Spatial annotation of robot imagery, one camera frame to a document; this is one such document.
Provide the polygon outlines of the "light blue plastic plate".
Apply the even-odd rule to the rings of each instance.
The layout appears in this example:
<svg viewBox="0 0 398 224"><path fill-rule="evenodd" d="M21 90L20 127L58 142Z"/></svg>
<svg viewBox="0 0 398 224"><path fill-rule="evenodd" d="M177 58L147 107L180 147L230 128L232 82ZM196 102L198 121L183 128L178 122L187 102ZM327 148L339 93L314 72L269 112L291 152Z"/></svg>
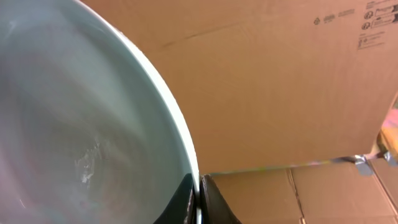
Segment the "light blue plastic plate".
<svg viewBox="0 0 398 224"><path fill-rule="evenodd" d="M81 1L1 2L1 222L154 223L199 171L159 72Z"/></svg>

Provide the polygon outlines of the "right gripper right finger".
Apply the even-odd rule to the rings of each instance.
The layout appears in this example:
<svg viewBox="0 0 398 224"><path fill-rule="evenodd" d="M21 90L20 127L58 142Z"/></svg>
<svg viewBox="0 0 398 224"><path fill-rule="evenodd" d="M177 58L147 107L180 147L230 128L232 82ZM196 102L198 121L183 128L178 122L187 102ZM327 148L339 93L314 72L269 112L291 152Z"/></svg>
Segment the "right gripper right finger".
<svg viewBox="0 0 398 224"><path fill-rule="evenodd" d="M200 207L203 224L242 224L208 174L200 180Z"/></svg>

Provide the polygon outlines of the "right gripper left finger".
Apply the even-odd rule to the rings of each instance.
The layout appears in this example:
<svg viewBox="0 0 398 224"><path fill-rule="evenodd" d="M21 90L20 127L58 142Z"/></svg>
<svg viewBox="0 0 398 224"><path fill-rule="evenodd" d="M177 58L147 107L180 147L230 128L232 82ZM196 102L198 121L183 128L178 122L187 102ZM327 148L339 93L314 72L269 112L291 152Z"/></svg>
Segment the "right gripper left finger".
<svg viewBox="0 0 398 224"><path fill-rule="evenodd" d="M154 224L193 223L195 223L195 189L192 175L186 174Z"/></svg>

